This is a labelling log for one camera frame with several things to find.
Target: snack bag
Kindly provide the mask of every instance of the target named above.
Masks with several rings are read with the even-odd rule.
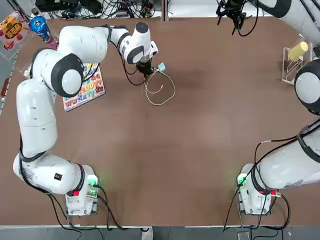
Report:
[[[29,25],[18,11],[14,11],[0,23],[0,41],[8,51],[18,47],[29,32]]]

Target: sticker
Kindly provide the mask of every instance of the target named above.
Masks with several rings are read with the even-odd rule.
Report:
[[[61,179],[62,179],[62,175],[61,175],[61,174],[59,174],[59,173],[55,173],[55,175],[54,175],[54,179],[55,179],[55,180],[59,180],[59,181],[61,181]]]

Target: floor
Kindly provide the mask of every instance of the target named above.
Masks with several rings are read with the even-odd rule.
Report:
[[[101,229],[105,240],[139,240],[141,239],[141,230],[132,228],[126,231],[114,229],[106,231]],[[222,234],[221,227],[197,228],[197,227],[154,227],[154,240],[237,240],[237,233],[248,232],[247,229],[232,227]],[[274,230],[268,230],[260,227],[252,231],[252,237],[255,236],[272,236]],[[320,227],[316,226],[294,226],[287,227],[283,231],[284,240],[315,240],[320,235]],[[77,240],[79,233],[67,231],[59,227],[39,227],[39,228],[0,228],[1,240]],[[97,230],[83,231],[80,240],[100,240],[102,237]],[[281,240],[281,232],[272,240]],[[239,240],[249,240],[249,238],[240,238]]]

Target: yellow object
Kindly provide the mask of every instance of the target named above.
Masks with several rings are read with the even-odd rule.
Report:
[[[305,41],[302,41],[289,51],[289,59],[296,62],[299,60],[300,56],[303,56],[306,53],[306,51],[308,51],[308,44]]]

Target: white cable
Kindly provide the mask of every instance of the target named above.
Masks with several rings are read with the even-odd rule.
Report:
[[[173,85],[173,89],[174,89],[174,92],[172,94],[171,97],[169,97],[167,100],[163,101],[162,103],[154,103],[150,100],[149,96],[148,96],[148,93],[149,94],[157,94],[161,91],[161,89],[163,88],[163,84],[161,85],[160,89],[157,90],[157,91],[149,91],[148,89],[148,84],[150,82],[150,80],[153,78],[153,76],[156,74],[156,73],[161,73],[162,75],[166,76],[168,79],[170,79],[172,85]],[[152,104],[152,105],[155,105],[155,106],[161,106],[163,104],[165,104],[166,102],[168,102],[170,99],[172,99],[175,94],[176,94],[176,86],[174,84],[174,81],[172,81],[171,77],[169,77],[167,74],[165,74],[164,72],[160,71],[158,68],[154,68],[154,72],[151,74],[151,76],[149,77],[148,80],[144,81],[144,86],[145,86],[145,95],[146,95],[146,98],[148,99],[148,101]]]

